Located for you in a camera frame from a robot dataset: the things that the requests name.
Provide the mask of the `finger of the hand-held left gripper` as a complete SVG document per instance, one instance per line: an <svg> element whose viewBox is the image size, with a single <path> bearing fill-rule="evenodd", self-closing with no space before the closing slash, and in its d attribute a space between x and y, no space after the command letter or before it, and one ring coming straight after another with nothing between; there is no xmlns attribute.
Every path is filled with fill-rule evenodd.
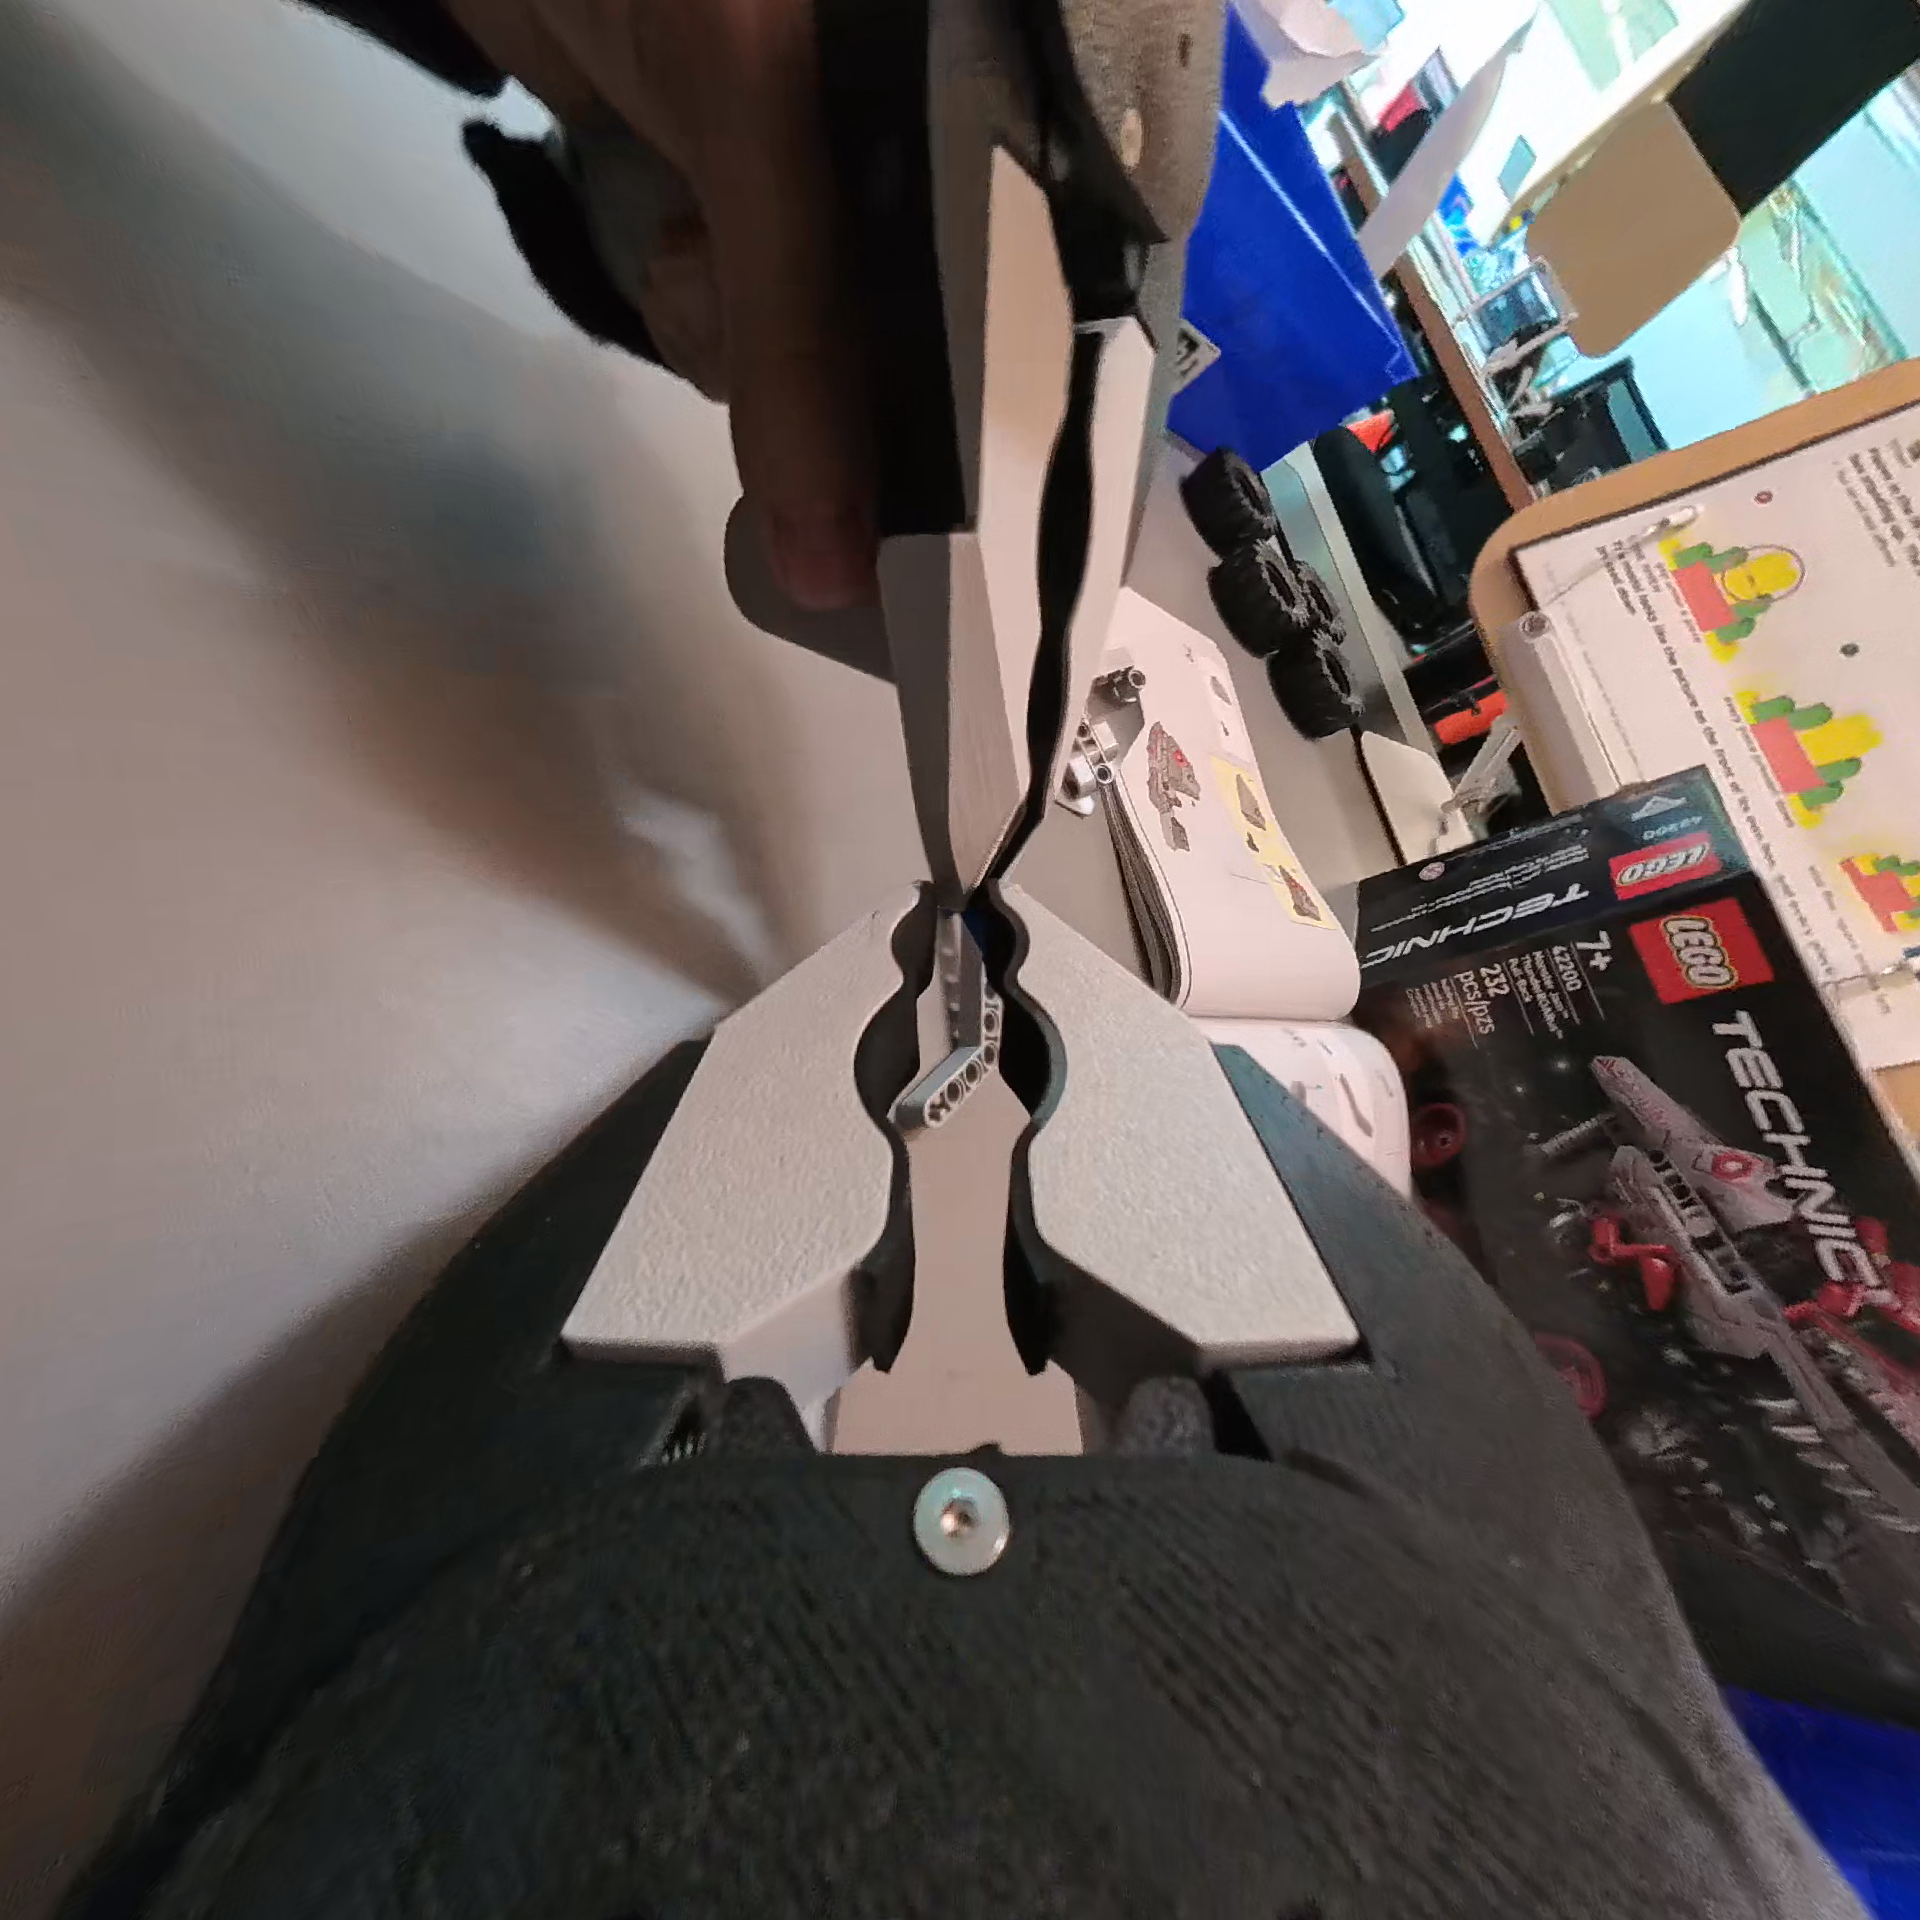
<svg viewBox="0 0 1920 1920"><path fill-rule="evenodd" d="M1020 455L988 477L990 661L1016 783L993 804L976 890L1017 861L1065 778L1134 535L1154 372L1157 348L1140 319L1078 326L1046 458Z"/></svg>
<svg viewBox="0 0 1920 1920"><path fill-rule="evenodd" d="M950 364L974 379L974 506L956 530L881 543L918 837L937 894L971 894L1009 850L1033 789L1027 716L1040 661L1040 510L1067 408L1072 307L1049 198L993 152L979 288Z"/></svg>

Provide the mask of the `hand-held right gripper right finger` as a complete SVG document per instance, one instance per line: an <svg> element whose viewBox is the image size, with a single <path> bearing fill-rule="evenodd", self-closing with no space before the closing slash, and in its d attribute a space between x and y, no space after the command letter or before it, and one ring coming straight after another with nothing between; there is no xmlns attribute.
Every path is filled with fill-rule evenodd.
<svg viewBox="0 0 1920 1920"><path fill-rule="evenodd" d="M1214 1376L1360 1331L1205 1032L1025 890L994 885L998 1072L1025 1109L1004 1300L1032 1374Z"/></svg>

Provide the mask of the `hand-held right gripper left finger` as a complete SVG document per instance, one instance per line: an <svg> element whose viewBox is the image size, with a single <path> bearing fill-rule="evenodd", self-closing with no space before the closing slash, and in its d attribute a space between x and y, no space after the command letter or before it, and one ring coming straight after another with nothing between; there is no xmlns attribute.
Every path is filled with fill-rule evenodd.
<svg viewBox="0 0 1920 1920"><path fill-rule="evenodd" d="M562 1340L717 1374L889 1368L915 1302L900 1092L937 908L923 885L723 1020Z"/></svg>

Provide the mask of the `grey bent brick beam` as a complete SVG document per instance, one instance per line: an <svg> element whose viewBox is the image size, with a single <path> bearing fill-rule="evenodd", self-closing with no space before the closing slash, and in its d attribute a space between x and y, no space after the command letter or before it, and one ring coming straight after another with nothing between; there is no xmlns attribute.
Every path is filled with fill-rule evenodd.
<svg viewBox="0 0 1920 1920"><path fill-rule="evenodd" d="M929 994L942 1018L942 1044L894 1104L900 1138L942 1130L998 1070L1004 1003L964 915L934 918Z"/></svg>

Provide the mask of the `person's left hand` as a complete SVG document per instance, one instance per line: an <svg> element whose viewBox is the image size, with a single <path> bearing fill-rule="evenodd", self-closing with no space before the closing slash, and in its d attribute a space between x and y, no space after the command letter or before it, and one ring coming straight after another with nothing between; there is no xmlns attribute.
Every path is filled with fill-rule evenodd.
<svg viewBox="0 0 1920 1920"><path fill-rule="evenodd" d="M771 570L805 610L870 603L873 477L834 258L813 7L452 2L562 123L619 118L684 180L641 271L666 364L726 405Z"/></svg>

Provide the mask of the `grey brick assembly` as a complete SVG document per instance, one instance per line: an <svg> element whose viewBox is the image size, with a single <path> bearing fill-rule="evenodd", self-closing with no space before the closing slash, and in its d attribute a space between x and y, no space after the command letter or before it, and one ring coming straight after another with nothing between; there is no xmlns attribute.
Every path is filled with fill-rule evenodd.
<svg viewBox="0 0 1920 1920"><path fill-rule="evenodd" d="M1134 662L1096 677L1061 780L1051 790L1056 806L1088 818L1114 799L1124 754L1145 725L1142 690L1145 672Z"/></svg>

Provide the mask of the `blue storage bin white tag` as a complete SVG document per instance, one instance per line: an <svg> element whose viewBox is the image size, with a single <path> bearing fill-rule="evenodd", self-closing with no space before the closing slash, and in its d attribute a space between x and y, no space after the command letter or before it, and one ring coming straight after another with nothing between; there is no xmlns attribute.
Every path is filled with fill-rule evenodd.
<svg viewBox="0 0 1920 1920"><path fill-rule="evenodd" d="M1401 325L1292 102L1233 15L1216 157L1187 255L1185 325L1200 344L1169 405L1192 448L1265 470L1414 378Z"/></svg>

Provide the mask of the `crumpled white paper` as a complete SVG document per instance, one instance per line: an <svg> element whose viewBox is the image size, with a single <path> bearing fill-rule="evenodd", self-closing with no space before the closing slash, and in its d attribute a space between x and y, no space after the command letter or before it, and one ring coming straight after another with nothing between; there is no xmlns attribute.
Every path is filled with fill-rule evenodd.
<svg viewBox="0 0 1920 1920"><path fill-rule="evenodd" d="M1265 61L1266 104L1330 99L1378 180L1357 247L1378 276L1398 268L1486 130L1539 4L1253 2L1240 21Z"/></svg>

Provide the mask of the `white instruction booklet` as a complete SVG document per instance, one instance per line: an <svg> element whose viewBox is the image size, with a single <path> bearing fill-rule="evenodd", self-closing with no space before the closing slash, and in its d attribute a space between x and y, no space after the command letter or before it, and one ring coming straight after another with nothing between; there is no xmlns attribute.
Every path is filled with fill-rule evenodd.
<svg viewBox="0 0 1920 1920"><path fill-rule="evenodd" d="M1120 588L1096 677L1138 664L1142 731L1096 812L1153 989L1211 1044L1241 1050L1397 1192L1412 1196L1412 1127L1382 1043L1353 1023L1350 934L1265 790L1227 658Z"/></svg>

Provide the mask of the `pale board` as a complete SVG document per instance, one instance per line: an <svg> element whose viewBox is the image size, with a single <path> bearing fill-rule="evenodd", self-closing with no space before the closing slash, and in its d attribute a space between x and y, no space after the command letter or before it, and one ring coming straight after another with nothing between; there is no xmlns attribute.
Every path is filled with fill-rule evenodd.
<svg viewBox="0 0 1920 1920"><path fill-rule="evenodd" d="M1353 734L1360 783L1398 867L1420 867L1475 844L1437 758L1372 730Z"/></svg>

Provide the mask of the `black toy set box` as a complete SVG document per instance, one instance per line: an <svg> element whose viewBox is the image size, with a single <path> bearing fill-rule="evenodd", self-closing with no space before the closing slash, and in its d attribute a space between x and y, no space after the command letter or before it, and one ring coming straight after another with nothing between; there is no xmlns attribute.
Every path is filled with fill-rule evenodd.
<svg viewBox="0 0 1920 1920"><path fill-rule="evenodd" d="M1369 878L1410 1179L1716 1675L1915 1725L1918 1196L1705 771Z"/></svg>

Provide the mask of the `wooden board with printed sheet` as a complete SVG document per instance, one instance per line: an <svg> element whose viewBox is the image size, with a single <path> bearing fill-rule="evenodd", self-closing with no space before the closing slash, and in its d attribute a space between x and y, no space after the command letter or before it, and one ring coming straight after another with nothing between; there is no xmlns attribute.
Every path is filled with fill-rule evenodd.
<svg viewBox="0 0 1920 1920"><path fill-rule="evenodd" d="M1472 614L1555 810L1704 768L1915 1136L1915 362L1548 495Z"/></svg>

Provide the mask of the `blue plastic storage bin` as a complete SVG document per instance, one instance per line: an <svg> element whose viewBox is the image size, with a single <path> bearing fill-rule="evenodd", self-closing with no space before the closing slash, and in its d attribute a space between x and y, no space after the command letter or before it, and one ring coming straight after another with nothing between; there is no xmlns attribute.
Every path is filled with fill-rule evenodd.
<svg viewBox="0 0 1920 1920"><path fill-rule="evenodd" d="M1725 1688L1774 1782L1877 1917L1918 1916L1918 1732Z"/></svg>

